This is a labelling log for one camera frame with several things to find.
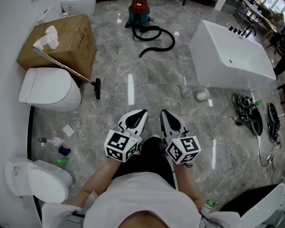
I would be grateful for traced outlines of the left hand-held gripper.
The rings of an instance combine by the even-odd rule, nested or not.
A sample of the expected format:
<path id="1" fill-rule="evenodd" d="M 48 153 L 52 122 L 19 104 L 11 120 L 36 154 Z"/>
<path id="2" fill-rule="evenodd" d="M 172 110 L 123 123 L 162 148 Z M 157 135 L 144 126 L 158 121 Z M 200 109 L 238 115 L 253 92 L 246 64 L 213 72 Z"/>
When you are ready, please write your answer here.
<path id="1" fill-rule="evenodd" d="M 109 130 L 104 142 L 105 154 L 120 162 L 126 162 L 136 151 L 142 141 L 140 136 L 148 117 L 146 109 L 133 110 L 122 115 L 119 126 Z"/>

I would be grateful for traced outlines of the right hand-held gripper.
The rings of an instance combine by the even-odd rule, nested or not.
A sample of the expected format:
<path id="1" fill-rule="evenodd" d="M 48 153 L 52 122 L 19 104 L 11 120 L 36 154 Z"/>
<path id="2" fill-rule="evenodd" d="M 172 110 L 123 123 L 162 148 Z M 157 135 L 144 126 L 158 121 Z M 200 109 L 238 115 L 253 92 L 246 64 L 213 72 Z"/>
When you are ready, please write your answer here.
<path id="1" fill-rule="evenodd" d="M 160 122 L 165 136 L 162 140 L 164 150 L 175 164 L 190 162 L 201 152 L 197 137 L 188 131 L 184 120 L 178 115 L 163 109 Z"/>

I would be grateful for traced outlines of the person's right forearm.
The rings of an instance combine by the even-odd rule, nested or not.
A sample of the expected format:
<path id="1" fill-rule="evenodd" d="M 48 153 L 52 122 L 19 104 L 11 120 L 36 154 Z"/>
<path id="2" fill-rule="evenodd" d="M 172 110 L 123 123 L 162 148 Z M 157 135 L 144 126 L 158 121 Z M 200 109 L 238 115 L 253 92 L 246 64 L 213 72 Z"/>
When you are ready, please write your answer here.
<path id="1" fill-rule="evenodd" d="M 173 166 L 179 191 L 186 194 L 201 212 L 205 201 L 188 168 L 184 164 L 174 163 Z"/>

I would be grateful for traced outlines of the person's left forearm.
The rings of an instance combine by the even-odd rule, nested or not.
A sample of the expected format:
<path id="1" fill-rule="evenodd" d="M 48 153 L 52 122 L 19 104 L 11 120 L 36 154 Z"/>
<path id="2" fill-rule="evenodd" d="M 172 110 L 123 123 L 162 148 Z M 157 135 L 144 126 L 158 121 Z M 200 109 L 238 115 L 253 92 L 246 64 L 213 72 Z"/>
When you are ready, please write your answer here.
<path id="1" fill-rule="evenodd" d="M 72 200 L 72 204 L 82 208 L 93 191 L 97 196 L 101 195 L 109 186 L 112 177 L 120 165 L 120 161 L 108 158 L 106 162 L 84 183 L 80 192 Z"/>

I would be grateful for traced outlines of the metal vacuum wand floor brush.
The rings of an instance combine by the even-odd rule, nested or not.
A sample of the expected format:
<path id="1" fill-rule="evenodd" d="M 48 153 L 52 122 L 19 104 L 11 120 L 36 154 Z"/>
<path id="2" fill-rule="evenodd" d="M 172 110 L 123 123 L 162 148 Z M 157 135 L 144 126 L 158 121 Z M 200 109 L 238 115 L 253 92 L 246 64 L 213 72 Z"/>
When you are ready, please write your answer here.
<path id="1" fill-rule="evenodd" d="M 50 55 L 44 53 L 43 51 L 41 51 L 40 49 L 33 47 L 32 49 L 35 53 L 39 54 L 40 56 L 46 58 L 47 60 L 53 62 L 54 64 L 60 66 L 61 68 L 63 68 L 64 70 L 71 72 L 72 74 L 74 74 L 75 76 L 83 79 L 84 81 L 90 83 L 93 87 L 94 87 L 94 92 L 95 92 L 95 97 L 97 100 L 101 99 L 101 80 L 99 78 L 96 78 L 95 81 L 92 81 L 86 77 L 84 77 L 83 75 L 79 74 L 78 72 L 76 72 L 75 70 L 67 67 L 66 65 L 60 63 L 59 61 L 55 60 L 54 58 L 52 58 Z"/>

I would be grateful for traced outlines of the red and teal vacuum canister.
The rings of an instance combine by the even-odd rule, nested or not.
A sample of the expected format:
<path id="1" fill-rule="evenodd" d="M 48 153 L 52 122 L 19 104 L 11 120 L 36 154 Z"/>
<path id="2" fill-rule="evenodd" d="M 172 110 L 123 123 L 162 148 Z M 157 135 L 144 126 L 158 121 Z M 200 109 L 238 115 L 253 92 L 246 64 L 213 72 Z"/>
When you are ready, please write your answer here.
<path id="1" fill-rule="evenodd" d="M 132 0 L 128 12 L 129 18 L 125 25 L 126 28 L 142 28 L 147 26 L 151 21 L 147 0 Z"/>

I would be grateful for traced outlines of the person's black trousers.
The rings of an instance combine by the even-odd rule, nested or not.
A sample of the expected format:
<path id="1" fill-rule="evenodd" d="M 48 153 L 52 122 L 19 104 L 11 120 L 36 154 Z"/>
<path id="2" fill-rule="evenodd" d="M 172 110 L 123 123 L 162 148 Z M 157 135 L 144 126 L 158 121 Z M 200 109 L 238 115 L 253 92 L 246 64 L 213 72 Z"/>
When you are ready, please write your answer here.
<path id="1" fill-rule="evenodd" d="M 161 149 L 161 139 L 149 138 L 142 145 L 141 155 L 132 155 L 129 160 L 121 163 L 112 179 L 137 173 L 152 172 L 160 175 L 167 183 L 175 187 L 171 166 Z"/>

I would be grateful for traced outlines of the white oval rounded object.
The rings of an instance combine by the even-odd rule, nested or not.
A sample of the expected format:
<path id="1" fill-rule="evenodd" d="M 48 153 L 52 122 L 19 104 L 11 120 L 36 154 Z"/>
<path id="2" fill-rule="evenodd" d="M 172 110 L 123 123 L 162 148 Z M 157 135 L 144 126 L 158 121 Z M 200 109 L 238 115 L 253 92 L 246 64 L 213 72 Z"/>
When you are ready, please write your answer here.
<path id="1" fill-rule="evenodd" d="M 201 90 L 196 93 L 195 97 L 199 102 L 203 102 L 208 99 L 209 94 L 207 91 Z"/>

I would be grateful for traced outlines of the white paper sheet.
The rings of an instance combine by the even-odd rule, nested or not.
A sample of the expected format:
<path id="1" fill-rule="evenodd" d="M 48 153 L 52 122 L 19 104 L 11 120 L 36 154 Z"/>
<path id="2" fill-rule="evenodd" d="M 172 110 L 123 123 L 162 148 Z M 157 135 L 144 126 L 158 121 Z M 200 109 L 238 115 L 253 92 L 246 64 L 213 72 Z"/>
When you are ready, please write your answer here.
<path id="1" fill-rule="evenodd" d="M 73 130 L 73 128 L 72 128 L 70 125 L 66 124 L 65 127 L 63 128 L 63 132 L 64 132 L 68 137 L 71 137 L 72 134 L 74 133 L 74 130 Z"/>

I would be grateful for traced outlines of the dark blue cloth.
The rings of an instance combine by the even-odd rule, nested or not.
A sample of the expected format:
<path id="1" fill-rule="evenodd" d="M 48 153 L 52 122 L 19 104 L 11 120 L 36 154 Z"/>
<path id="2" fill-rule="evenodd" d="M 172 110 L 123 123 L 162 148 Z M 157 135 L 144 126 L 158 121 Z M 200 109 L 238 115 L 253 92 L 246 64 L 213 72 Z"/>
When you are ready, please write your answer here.
<path id="1" fill-rule="evenodd" d="M 65 148 L 64 146 L 60 146 L 58 149 L 58 153 L 62 154 L 63 156 L 68 156 L 71 152 L 71 149 Z"/>

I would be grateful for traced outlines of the person's white shirt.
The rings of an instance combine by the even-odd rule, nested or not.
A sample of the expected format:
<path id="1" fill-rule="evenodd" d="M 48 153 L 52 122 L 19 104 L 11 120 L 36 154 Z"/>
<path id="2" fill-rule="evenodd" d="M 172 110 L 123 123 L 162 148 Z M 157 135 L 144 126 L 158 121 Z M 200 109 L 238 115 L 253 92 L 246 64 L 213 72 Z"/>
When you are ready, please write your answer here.
<path id="1" fill-rule="evenodd" d="M 148 211 L 169 228 L 242 228 L 236 212 L 202 214 L 193 201 L 151 172 L 114 179 L 107 190 L 90 195 L 85 207 L 46 203 L 42 228 L 118 228 L 130 215 Z"/>

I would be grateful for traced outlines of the white toilet brush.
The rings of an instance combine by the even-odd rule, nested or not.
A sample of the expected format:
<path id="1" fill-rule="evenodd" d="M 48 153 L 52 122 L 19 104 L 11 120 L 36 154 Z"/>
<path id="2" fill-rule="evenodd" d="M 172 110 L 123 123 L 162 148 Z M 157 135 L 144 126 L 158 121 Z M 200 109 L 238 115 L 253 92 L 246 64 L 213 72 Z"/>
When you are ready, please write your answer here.
<path id="1" fill-rule="evenodd" d="M 38 141 L 40 142 L 41 146 L 44 146 L 46 143 L 51 143 L 56 147 L 61 147 L 64 143 L 64 140 L 60 137 L 54 137 L 52 140 L 49 140 L 47 138 L 38 138 Z"/>

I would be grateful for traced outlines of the black toilet seat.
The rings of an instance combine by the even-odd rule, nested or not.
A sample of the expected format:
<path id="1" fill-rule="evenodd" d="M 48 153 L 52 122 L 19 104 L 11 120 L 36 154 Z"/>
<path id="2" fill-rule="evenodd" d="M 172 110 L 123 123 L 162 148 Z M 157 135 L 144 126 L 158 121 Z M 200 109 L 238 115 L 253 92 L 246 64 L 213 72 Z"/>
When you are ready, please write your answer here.
<path id="1" fill-rule="evenodd" d="M 252 131 L 256 136 L 260 136 L 263 132 L 263 122 L 259 110 L 257 108 L 252 109 L 249 117 Z"/>

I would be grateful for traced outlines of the green packet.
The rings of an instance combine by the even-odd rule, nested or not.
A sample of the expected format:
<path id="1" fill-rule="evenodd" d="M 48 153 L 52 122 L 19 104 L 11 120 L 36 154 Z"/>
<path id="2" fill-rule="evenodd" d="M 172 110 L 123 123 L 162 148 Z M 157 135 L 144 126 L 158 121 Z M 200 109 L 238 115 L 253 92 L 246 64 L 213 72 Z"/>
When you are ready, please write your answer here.
<path id="1" fill-rule="evenodd" d="M 214 209 L 219 206 L 219 203 L 217 201 L 211 199 L 207 200 L 206 204 Z"/>

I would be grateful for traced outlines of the white freestanding bathtub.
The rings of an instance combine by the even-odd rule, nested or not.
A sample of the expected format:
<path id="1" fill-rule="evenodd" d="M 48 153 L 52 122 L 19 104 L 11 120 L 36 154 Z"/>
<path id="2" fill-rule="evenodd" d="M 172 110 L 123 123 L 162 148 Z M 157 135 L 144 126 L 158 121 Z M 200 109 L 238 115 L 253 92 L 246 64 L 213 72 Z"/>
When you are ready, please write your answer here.
<path id="1" fill-rule="evenodd" d="M 202 20 L 189 48 L 203 87 L 255 91 L 276 80 L 262 45 L 219 24 Z"/>

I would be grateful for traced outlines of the white oval closed toilet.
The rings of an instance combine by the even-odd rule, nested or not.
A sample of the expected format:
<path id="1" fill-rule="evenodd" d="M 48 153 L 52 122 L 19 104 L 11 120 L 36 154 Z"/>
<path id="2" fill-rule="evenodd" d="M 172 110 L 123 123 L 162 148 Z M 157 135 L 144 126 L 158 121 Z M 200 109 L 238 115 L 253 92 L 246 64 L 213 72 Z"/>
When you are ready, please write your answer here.
<path id="1" fill-rule="evenodd" d="M 81 100 L 75 80 L 61 68 L 30 68 L 19 93 L 19 102 L 55 112 L 71 112 Z"/>

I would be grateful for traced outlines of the large brown cardboard box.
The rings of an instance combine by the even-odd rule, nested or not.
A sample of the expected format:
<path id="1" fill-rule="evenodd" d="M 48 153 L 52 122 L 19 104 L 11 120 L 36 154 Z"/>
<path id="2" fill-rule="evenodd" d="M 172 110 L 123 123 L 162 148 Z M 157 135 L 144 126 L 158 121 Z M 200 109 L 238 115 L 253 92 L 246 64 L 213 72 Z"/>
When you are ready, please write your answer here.
<path id="1" fill-rule="evenodd" d="M 59 45 L 55 49 L 45 45 L 43 52 L 89 78 L 97 48 L 89 17 L 83 14 L 35 26 L 19 53 L 17 63 L 25 70 L 33 67 L 58 67 L 33 51 L 33 44 L 46 34 L 46 29 L 50 26 L 57 29 Z"/>

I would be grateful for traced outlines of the white power strip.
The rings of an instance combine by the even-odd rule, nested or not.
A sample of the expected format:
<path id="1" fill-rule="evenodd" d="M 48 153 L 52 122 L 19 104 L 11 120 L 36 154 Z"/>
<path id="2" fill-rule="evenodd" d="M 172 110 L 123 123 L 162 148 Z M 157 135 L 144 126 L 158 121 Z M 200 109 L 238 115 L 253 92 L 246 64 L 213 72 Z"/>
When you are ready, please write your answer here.
<path id="1" fill-rule="evenodd" d="M 272 163 L 273 157 L 272 155 L 266 154 L 265 157 L 263 158 L 263 167 L 266 167 Z"/>

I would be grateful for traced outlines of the black curved floor trim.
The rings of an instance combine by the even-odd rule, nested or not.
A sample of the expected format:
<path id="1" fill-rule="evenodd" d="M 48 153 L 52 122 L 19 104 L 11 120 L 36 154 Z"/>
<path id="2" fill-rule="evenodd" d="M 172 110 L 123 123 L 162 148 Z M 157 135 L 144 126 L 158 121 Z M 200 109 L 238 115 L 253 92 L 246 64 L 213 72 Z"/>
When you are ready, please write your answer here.
<path id="1" fill-rule="evenodd" d="M 34 112 L 35 112 L 35 107 L 31 106 L 29 110 L 28 130 L 27 130 L 27 157 L 29 160 L 32 160 L 32 128 L 33 128 Z M 36 211 L 38 213 L 39 220 L 42 223 L 42 211 L 38 198 L 33 195 L 33 200 Z"/>

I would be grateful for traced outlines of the white toilet with tank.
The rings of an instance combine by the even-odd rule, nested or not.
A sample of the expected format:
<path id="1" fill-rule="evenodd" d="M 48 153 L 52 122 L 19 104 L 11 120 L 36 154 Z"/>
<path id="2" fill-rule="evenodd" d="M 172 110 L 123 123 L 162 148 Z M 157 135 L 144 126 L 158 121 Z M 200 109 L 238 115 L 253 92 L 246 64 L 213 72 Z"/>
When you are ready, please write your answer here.
<path id="1" fill-rule="evenodd" d="M 43 160 L 7 159 L 4 174 L 9 189 L 16 196 L 36 196 L 43 202 L 64 202 L 73 184 L 66 170 Z"/>

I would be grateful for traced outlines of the white toilet lid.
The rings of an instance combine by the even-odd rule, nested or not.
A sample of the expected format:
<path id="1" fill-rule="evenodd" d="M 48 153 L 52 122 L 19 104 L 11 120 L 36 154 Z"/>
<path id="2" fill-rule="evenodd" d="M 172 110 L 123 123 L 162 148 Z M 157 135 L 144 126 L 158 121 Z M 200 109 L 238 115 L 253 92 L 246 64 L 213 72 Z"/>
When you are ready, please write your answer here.
<path id="1" fill-rule="evenodd" d="M 266 221 L 280 206 L 285 193 L 285 185 L 278 184 L 242 217 L 242 228 L 255 228 Z"/>

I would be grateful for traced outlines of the white smart toilet black panel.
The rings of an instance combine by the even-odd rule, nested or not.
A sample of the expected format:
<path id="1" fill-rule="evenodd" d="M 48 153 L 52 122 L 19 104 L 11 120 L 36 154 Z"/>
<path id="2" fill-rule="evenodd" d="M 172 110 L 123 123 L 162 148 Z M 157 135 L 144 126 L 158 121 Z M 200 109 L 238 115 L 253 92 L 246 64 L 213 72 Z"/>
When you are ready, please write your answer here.
<path id="1" fill-rule="evenodd" d="M 91 16 L 95 12 L 96 0 L 62 0 L 61 6 L 69 16 L 80 14 Z"/>

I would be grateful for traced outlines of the long work table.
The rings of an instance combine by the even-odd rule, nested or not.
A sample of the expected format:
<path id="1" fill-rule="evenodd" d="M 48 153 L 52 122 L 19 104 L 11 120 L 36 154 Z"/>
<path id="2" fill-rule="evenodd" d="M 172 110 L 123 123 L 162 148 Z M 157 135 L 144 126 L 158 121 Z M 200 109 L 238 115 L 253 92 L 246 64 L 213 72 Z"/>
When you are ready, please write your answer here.
<path id="1" fill-rule="evenodd" d="M 236 12 L 238 15 L 242 15 L 242 19 L 244 19 L 249 25 L 256 27 L 257 25 L 265 25 L 268 28 L 267 32 L 276 32 L 276 27 L 268 20 L 262 12 L 260 12 L 256 5 L 251 4 L 248 0 L 239 0 L 238 8 Z"/>

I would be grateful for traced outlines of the white pedestal basin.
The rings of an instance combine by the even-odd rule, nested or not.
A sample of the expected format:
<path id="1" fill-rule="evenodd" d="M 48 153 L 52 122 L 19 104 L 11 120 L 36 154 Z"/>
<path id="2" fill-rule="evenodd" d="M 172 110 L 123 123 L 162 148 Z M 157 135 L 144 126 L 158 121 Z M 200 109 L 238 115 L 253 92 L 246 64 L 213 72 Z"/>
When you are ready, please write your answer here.
<path id="1" fill-rule="evenodd" d="M 62 18 L 62 8 L 61 5 L 52 5 L 44 10 L 41 16 L 37 19 L 37 24 L 43 24 L 50 21 L 54 21 Z"/>

